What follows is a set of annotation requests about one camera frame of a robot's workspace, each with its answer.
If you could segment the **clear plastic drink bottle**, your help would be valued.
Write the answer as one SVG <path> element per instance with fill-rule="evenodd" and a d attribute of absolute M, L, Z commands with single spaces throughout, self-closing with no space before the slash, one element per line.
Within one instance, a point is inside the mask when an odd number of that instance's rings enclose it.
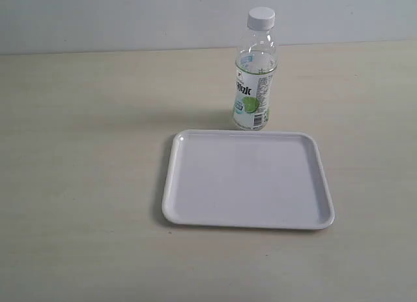
<path fill-rule="evenodd" d="M 274 30 L 248 29 L 238 48 L 235 66 L 233 121 L 242 130 L 261 130 L 268 122 L 270 88 L 278 67 Z"/>

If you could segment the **white bottle cap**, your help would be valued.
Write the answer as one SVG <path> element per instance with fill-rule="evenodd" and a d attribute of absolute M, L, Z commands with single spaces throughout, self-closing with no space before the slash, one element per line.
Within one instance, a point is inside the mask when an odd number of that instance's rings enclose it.
<path fill-rule="evenodd" d="M 247 27 L 254 31 L 268 31 L 275 26 L 276 14 L 269 7 L 255 7 L 248 12 Z"/>

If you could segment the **white rectangular plastic tray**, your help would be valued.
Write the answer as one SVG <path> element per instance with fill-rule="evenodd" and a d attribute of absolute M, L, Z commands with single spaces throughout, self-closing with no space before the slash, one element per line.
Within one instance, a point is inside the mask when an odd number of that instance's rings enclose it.
<path fill-rule="evenodd" d="M 301 132 L 184 130 L 162 213 L 190 226 L 322 230 L 335 219 L 316 141 Z"/>

